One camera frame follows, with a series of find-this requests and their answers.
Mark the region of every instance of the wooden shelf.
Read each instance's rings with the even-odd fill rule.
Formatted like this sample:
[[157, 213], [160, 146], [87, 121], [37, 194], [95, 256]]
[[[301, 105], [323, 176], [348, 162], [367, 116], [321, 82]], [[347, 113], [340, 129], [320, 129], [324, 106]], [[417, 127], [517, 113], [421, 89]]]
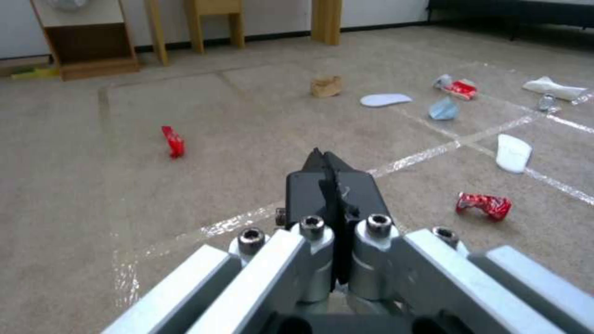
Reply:
[[45, 0], [31, 0], [63, 80], [139, 70], [120, 0], [94, 2], [95, 6], [64, 13], [48, 7]]

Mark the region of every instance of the white wall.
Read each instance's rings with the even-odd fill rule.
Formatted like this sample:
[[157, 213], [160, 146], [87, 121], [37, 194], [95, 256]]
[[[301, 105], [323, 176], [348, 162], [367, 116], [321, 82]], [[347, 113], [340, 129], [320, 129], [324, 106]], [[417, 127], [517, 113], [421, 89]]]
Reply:
[[[309, 30], [310, 0], [243, 0], [245, 34]], [[428, 0], [343, 0], [343, 27], [426, 20]], [[189, 40], [182, 0], [159, 0], [167, 42]], [[122, 0], [136, 45], [151, 44], [143, 0]], [[206, 39], [228, 37], [223, 17], [203, 19]], [[0, 0], [0, 58], [49, 53], [26, 0]]]

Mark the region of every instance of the red wrapper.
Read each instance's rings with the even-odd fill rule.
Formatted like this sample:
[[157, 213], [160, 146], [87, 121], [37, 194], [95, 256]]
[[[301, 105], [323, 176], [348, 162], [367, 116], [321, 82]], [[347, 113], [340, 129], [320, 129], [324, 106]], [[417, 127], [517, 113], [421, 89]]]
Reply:
[[456, 212], [460, 213], [467, 207], [477, 207], [495, 220], [504, 219], [511, 209], [511, 201], [505, 197], [460, 193]]
[[171, 127], [163, 126], [161, 127], [165, 138], [167, 139], [167, 143], [171, 148], [171, 153], [169, 154], [172, 158], [176, 159], [184, 155], [184, 140], [182, 137], [175, 132]]
[[472, 100], [476, 95], [476, 87], [466, 80], [454, 81], [451, 86], [442, 89], [464, 100]]

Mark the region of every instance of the screw head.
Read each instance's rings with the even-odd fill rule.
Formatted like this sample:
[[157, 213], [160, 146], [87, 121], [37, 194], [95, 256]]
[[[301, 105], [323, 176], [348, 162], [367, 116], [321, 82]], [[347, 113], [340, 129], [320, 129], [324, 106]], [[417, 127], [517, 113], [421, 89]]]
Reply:
[[443, 242], [448, 244], [451, 248], [456, 249], [458, 246], [460, 238], [458, 238], [458, 235], [451, 229], [442, 226], [436, 226], [431, 229], [431, 232]]
[[237, 236], [239, 251], [247, 255], [255, 255], [264, 245], [264, 232], [255, 227], [243, 229]]
[[365, 222], [367, 231], [374, 237], [385, 238], [390, 235], [392, 218], [379, 213], [371, 214]]
[[299, 222], [299, 233], [306, 239], [317, 240], [324, 234], [324, 219], [320, 216], [305, 216]]

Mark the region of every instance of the brown paper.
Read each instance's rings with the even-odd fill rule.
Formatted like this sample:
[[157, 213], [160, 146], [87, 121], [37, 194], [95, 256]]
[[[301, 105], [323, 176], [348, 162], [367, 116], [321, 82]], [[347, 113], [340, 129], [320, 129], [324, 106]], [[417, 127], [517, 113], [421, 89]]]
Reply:
[[339, 76], [316, 78], [311, 81], [311, 94], [315, 97], [330, 97], [340, 94], [342, 79]]

